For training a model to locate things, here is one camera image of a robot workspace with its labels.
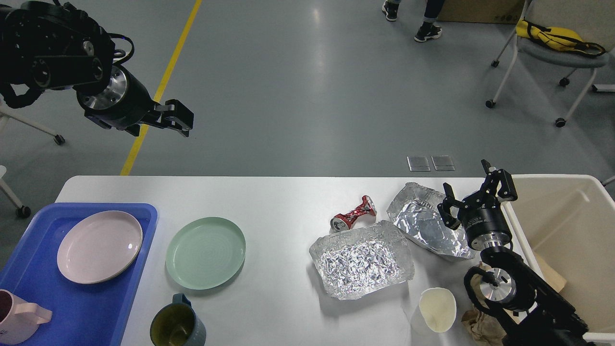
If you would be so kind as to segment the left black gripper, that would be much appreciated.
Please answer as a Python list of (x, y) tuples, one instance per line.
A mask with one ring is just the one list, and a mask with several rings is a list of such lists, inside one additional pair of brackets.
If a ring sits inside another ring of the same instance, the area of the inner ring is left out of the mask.
[(115, 128), (132, 136), (140, 135), (140, 125), (170, 129), (189, 137), (194, 113), (176, 99), (164, 105), (156, 103), (144, 85), (127, 69), (113, 65), (108, 85), (95, 95), (81, 92), (77, 101), (84, 116), (103, 129)]

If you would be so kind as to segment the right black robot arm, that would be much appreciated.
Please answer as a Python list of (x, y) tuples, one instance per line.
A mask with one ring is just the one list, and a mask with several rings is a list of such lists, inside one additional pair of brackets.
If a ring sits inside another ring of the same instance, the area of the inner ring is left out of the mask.
[(501, 203), (516, 201), (512, 175), (481, 160), (485, 180), (479, 190), (457, 200), (450, 184), (437, 206), (444, 225), (464, 228), (468, 246), (489, 269), (473, 266), (464, 276), (468, 298), (505, 331), (505, 346), (588, 346), (586, 322), (575, 307), (512, 249), (512, 233)]

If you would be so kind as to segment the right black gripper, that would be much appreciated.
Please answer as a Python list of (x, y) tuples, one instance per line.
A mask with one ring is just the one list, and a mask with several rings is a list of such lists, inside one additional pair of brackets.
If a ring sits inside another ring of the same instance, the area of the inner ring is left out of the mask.
[[(481, 164), (486, 176), (480, 191), (459, 201), (452, 186), (443, 183), (444, 199), (437, 205), (447, 228), (457, 230), (460, 225), (464, 227), (467, 243), (473, 250), (512, 243), (512, 233), (501, 210), (501, 202), (518, 199), (516, 186), (508, 171), (497, 169), (485, 159), (481, 160)], [(459, 209), (457, 217), (452, 215), (452, 208)]]

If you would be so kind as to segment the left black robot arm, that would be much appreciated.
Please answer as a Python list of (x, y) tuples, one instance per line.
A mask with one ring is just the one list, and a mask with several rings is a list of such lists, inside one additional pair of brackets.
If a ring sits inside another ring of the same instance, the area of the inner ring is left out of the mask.
[(189, 136), (194, 114), (179, 100), (153, 100), (123, 64), (135, 52), (125, 35), (109, 33), (70, 3), (1, 5), (1, 100), (32, 105), (48, 90), (71, 88), (84, 116), (103, 129), (139, 136), (141, 125)]

